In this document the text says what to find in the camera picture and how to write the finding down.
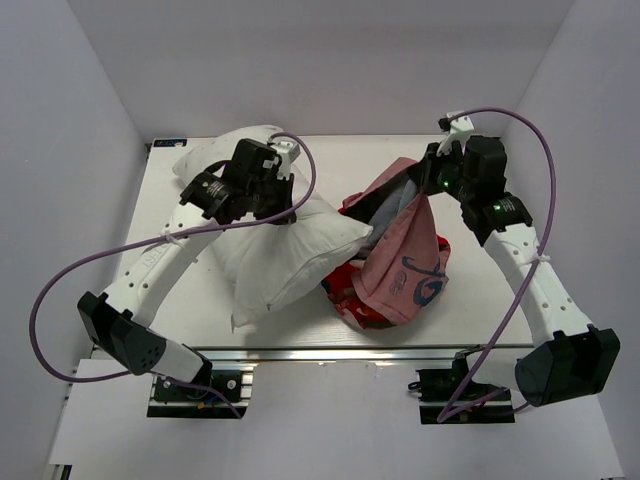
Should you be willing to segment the blue left table label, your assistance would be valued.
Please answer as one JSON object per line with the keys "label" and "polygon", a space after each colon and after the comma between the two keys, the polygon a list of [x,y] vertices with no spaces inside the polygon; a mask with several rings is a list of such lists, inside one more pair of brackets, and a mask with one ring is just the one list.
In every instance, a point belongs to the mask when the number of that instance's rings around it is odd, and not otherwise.
{"label": "blue left table label", "polygon": [[186,138],[170,138],[170,139],[155,139],[152,143],[153,148],[181,148],[187,145],[188,140]]}

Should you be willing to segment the red patterned pillowcase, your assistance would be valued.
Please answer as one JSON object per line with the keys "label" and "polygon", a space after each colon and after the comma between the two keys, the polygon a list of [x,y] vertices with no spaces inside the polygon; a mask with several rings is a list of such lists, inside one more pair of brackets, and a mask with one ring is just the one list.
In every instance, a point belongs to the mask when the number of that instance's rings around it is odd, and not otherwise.
{"label": "red patterned pillowcase", "polygon": [[436,233],[429,198],[410,176],[417,161],[400,157],[339,213],[372,227],[354,257],[322,281],[347,324],[370,330],[404,326],[445,288],[451,253]]}

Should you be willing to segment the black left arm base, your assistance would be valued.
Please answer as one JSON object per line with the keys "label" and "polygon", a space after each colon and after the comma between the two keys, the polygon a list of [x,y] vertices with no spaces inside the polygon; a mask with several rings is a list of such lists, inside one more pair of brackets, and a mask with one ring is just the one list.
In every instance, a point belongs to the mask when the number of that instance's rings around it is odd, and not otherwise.
{"label": "black left arm base", "polygon": [[210,391],[185,388],[160,378],[152,383],[147,406],[148,418],[239,420],[248,407],[253,374],[248,370],[214,370],[210,388],[220,392],[232,405]]}

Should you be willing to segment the aluminium table edge rail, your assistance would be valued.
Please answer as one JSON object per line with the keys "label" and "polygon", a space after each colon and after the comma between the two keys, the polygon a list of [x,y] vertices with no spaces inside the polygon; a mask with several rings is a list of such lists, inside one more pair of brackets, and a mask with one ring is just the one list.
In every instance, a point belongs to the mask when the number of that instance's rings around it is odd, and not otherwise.
{"label": "aluminium table edge rail", "polygon": [[417,361],[452,359],[456,353],[471,350],[471,346],[408,346],[408,347],[302,347],[302,348],[213,348],[201,349],[214,362],[266,361]]}

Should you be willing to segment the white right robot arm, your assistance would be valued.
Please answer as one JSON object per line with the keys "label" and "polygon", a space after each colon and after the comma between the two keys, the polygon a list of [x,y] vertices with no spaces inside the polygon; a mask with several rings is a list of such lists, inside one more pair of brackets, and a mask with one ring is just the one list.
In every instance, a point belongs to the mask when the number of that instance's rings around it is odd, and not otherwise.
{"label": "white right robot arm", "polygon": [[480,135],[452,142],[448,152],[431,143],[421,164],[428,193],[459,202],[464,224],[512,289],[533,344],[521,356],[481,346],[459,352],[445,386],[472,402],[490,391],[516,390],[534,407],[600,393],[620,340],[581,311],[540,252],[529,211],[506,189],[504,145]]}

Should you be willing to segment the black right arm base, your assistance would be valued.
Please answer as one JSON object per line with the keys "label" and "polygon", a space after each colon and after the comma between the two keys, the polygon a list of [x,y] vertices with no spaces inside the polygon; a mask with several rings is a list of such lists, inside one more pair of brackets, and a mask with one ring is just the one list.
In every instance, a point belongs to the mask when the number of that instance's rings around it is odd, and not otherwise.
{"label": "black right arm base", "polygon": [[[418,400],[420,423],[437,425],[437,417],[457,388],[464,375],[452,369],[421,369],[416,379],[407,385],[408,392]],[[467,403],[472,406],[452,415],[446,425],[512,424],[515,422],[511,393],[493,385],[470,382],[452,409]]]}

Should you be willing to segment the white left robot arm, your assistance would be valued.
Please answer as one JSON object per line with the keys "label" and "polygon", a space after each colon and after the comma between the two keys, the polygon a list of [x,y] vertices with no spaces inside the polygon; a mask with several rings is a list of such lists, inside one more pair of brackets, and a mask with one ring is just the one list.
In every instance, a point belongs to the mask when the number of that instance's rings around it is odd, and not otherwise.
{"label": "white left robot arm", "polygon": [[181,192],[162,239],[100,295],[87,292],[79,300],[93,343],[133,375],[160,374],[177,380],[188,398],[205,396],[210,361],[151,325],[168,293],[223,228],[247,214],[272,224],[294,222],[291,165],[299,154],[291,141],[244,138],[230,159],[198,173]]}

